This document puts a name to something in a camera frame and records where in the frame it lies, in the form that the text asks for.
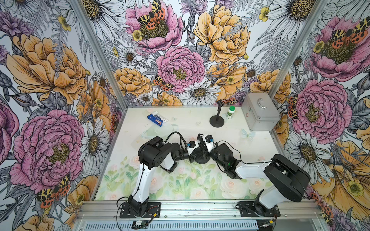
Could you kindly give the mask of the black round stand base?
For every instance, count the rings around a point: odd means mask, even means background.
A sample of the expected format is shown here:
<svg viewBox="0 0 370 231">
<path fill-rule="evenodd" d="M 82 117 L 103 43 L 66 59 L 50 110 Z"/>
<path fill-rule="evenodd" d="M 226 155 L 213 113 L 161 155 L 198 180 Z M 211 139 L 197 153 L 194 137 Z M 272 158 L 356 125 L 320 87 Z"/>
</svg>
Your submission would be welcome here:
<svg viewBox="0 0 370 231">
<path fill-rule="evenodd" d="M 213 126 L 215 128 L 220 128 L 225 124 L 224 119 L 221 116 L 217 116 L 217 115 L 212 116 L 210 118 L 209 122 L 210 122 L 211 126 Z"/>
</svg>

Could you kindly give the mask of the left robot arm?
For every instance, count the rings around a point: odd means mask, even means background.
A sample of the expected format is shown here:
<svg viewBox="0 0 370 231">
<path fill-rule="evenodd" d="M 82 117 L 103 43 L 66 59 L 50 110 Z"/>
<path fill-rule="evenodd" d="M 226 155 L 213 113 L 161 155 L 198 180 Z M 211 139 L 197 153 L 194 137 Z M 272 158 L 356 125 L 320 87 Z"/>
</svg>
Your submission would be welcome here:
<svg viewBox="0 0 370 231">
<path fill-rule="evenodd" d="M 191 141 L 186 144 L 186 149 L 182 149 L 179 143 L 165 142 L 159 136 L 143 144 L 138 151 L 140 162 L 138 181 L 128 199 L 131 213 L 137 217 L 145 215 L 149 201 L 149 189 L 156 168 L 160 167 L 172 173 L 178 161 L 186 159 L 190 162 L 194 161 L 195 151 L 198 149 L 197 141 Z"/>
</svg>

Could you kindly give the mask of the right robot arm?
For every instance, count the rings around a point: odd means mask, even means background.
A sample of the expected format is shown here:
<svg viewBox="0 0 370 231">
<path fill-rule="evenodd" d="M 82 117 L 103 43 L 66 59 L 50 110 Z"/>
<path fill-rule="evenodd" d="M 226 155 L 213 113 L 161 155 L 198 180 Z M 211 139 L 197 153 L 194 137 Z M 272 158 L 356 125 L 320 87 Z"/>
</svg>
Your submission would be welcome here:
<svg viewBox="0 0 370 231">
<path fill-rule="evenodd" d="M 227 144 L 214 144 L 213 140 L 202 146 L 202 152 L 202 157 L 215 161 L 220 170 L 231 179 L 262 178 L 272 183 L 268 189 L 262 189 L 257 194 L 250 206 L 237 204 L 239 210 L 258 217 L 277 217 L 278 204 L 301 202 L 311 181 L 305 170 L 280 154 L 275 154 L 267 162 L 244 163 L 234 158 Z"/>
</svg>

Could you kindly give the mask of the white green-capped pill bottle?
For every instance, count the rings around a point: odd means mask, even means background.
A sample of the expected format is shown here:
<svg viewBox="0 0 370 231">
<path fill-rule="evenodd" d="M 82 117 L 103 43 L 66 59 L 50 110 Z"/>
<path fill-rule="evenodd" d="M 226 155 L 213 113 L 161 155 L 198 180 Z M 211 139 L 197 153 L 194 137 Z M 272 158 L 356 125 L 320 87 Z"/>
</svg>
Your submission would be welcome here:
<svg viewBox="0 0 370 231">
<path fill-rule="evenodd" d="M 227 112 L 227 115 L 226 115 L 226 117 L 228 119 L 231 119 L 232 118 L 233 114 L 235 113 L 235 109 L 236 109 L 235 106 L 230 106 L 229 107 L 228 112 Z"/>
</svg>

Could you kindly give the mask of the blue gauze bandage packet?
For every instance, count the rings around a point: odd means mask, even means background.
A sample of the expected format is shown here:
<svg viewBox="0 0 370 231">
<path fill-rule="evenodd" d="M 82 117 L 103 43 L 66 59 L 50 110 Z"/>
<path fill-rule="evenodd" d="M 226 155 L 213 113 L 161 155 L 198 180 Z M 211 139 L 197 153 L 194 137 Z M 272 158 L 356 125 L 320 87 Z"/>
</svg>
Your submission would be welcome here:
<svg viewBox="0 0 370 231">
<path fill-rule="evenodd" d="M 168 120 L 161 116 L 158 111 L 155 111 L 147 116 L 147 119 L 149 119 L 154 124 L 158 125 L 159 127 L 162 127 L 163 124 L 167 123 Z"/>
</svg>

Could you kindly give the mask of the silver first aid case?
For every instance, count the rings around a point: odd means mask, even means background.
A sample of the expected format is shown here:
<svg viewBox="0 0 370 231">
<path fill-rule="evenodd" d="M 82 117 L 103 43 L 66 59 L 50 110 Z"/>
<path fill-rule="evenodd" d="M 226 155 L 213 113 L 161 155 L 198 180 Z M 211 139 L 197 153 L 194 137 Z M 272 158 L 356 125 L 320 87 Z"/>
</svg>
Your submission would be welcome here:
<svg viewBox="0 0 370 231">
<path fill-rule="evenodd" d="M 249 92 L 241 108 L 250 131 L 271 131 L 280 120 L 280 114 L 267 93 Z"/>
</svg>

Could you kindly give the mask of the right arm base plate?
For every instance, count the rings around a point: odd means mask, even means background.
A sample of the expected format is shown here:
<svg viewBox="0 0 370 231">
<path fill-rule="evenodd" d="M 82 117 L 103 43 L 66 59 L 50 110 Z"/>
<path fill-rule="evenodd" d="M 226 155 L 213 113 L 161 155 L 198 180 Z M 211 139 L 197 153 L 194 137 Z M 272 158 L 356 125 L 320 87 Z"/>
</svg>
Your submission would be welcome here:
<svg viewBox="0 0 370 231">
<path fill-rule="evenodd" d="M 268 209 L 262 204 L 254 201 L 239 201 L 235 208 L 240 212 L 241 217 L 251 218 L 267 218 L 267 217 L 280 217 L 280 211 L 277 205 Z"/>
</svg>

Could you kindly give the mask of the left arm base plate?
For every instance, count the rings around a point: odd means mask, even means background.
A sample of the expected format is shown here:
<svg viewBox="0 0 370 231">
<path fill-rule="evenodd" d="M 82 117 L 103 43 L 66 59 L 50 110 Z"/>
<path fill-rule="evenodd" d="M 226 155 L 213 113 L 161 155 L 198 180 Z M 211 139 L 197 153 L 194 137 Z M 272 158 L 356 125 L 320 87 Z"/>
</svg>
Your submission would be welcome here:
<svg viewBox="0 0 370 231">
<path fill-rule="evenodd" d="M 123 203 L 120 208 L 119 218 L 159 218 L 161 202 L 147 202 L 138 205 Z"/>
</svg>

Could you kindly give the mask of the aluminium front rail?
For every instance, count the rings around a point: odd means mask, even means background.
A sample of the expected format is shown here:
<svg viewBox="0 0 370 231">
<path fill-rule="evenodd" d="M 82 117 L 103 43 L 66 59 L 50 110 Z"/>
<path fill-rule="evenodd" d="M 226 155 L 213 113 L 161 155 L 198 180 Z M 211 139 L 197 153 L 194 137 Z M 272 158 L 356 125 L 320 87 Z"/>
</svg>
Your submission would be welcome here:
<svg viewBox="0 0 370 231">
<path fill-rule="evenodd" d="M 242 219 L 236 208 L 238 200 L 166 200 L 161 201 L 160 220 L 221 220 Z M 275 209 L 281 219 L 322 218 L 315 201 L 302 200 L 300 203 L 283 202 Z M 116 201 L 86 202 L 76 221 L 121 221 Z"/>
</svg>

